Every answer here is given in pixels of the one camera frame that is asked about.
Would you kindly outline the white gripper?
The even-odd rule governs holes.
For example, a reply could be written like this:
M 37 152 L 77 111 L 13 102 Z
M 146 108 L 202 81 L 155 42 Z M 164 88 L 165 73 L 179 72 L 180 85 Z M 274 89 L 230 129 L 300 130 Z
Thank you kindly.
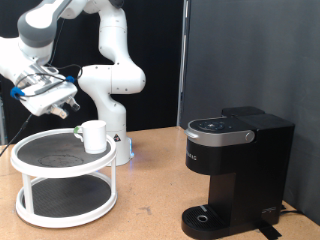
M 33 115 L 53 114 L 62 119 L 68 117 L 69 113 L 63 108 L 68 104 L 77 112 L 80 105 L 75 100 L 77 88 L 70 82 L 55 81 L 49 85 L 35 84 L 22 90 L 24 96 L 20 102 Z

